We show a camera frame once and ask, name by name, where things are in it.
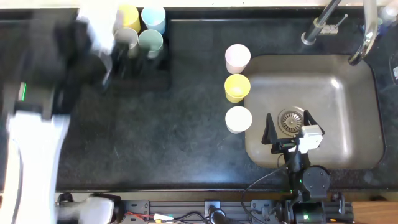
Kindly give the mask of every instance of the stainless steel sink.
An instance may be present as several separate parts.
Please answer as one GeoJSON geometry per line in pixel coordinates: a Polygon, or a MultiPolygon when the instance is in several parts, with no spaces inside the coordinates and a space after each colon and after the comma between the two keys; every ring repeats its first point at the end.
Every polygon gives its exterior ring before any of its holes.
{"type": "Polygon", "coordinates": [[[312,164],[331,169],[367,169],[384,153],[373,73],[365,62],[351,66],[347,55],[265,55],[244,70],[251,91],[244,106],[253,123],[246,131],[246,150],[259,166],[276,167],[278,155],[261,144],[266,114],[271,113],[279,138],[291,137],[308,110],[325,130],[312,164]]]}

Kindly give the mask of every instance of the sink drain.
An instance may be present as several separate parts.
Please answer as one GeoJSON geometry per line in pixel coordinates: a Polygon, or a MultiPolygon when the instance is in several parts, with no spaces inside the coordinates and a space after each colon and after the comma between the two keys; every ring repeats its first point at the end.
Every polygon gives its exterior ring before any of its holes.
{"type": "Polygon", "coordinates": [[[299,133],[303,126],[303,109],[292,106],[282,110],[278,116],[278,125],[289,136],[299,133]]]}

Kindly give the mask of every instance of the faucet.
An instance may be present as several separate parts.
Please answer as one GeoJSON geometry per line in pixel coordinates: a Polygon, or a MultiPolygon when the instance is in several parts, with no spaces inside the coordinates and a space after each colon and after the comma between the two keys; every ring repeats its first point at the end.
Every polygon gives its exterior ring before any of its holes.
{"type": "MultiPolygon", "coordinates": [[[[317,36],[326,28],[326,21],[330,17],[330,14],[336,9],[340,2],[341,0],[331,0],[321,15],[314,19],[313,24],[310,26],[308,32],[304,32],[301,36],[301,40],[304,44],[312,45],[315,43],[317,36]]],[[[363,8],[365,14],[364,38],[359,49],[348,59],[348,63],[350,65],[357,65],[360,61],[362,61],[363,58],[367,56],[377,36],[378,18],[376,0],[363,0],[363,8]]]]}

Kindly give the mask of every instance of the green led light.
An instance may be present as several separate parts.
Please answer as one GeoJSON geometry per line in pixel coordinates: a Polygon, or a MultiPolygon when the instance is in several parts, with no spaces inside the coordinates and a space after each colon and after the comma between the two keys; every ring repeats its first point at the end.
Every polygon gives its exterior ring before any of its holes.
{"type": "Polygon", "coordinates": [[[25,93],[26,93],[26,83],[24,83],[24,91],[22,92],[22,101],[25,99],[25,93]]]}

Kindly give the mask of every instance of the pink cup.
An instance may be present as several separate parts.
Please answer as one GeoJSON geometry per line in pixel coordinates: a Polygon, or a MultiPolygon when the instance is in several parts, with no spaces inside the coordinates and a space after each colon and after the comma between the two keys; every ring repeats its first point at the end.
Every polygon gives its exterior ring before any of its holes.
{"type": "Polygon", "coordinates": [[[234,44],[225,52],[226,69],[231,74],[240,74],[250,62],[250,50],[241,44],[234,44]]]}

